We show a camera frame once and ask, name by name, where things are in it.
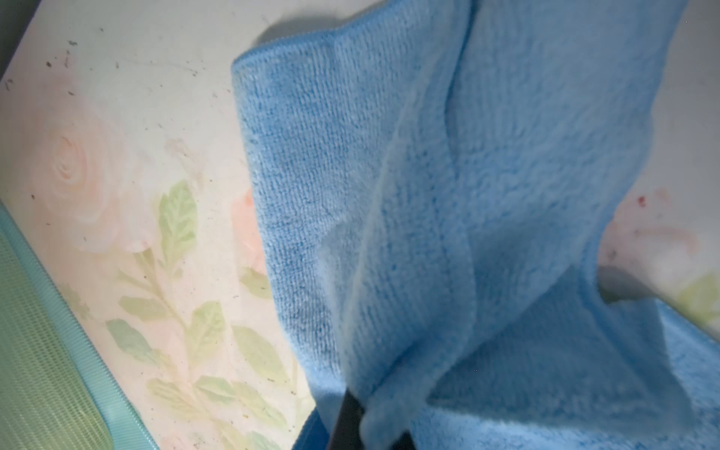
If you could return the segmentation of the blue microfiber cloth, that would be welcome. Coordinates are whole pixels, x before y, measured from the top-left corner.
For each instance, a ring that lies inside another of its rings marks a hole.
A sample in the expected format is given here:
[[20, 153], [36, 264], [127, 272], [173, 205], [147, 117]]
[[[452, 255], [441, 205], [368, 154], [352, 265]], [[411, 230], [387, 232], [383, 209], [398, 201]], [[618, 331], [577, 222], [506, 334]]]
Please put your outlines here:
[[716, 449], [719, 347], [606, 301], [683, 1], [389, 1], [232, 64], [281, 326], [327, 449]]

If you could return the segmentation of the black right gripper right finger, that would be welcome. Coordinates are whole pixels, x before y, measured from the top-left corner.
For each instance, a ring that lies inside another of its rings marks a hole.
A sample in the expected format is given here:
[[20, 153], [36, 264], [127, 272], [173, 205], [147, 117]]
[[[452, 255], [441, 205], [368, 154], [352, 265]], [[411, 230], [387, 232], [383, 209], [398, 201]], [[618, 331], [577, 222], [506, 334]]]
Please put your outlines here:
[[414, 440], [409, 431], [401, 435], [390, 447], [391, 450], [416, 450]]

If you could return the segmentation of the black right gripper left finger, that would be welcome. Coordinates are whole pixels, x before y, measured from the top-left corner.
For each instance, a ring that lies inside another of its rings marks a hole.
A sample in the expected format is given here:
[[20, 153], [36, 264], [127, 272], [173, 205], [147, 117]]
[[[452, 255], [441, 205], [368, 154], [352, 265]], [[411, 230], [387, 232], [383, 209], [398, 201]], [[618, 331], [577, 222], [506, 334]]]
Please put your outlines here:
[[335, 427], [330, 434], [327, 450], [364, 450], [360, 424], [365, 410], [359, 400], [347, 390], [344, 394]]

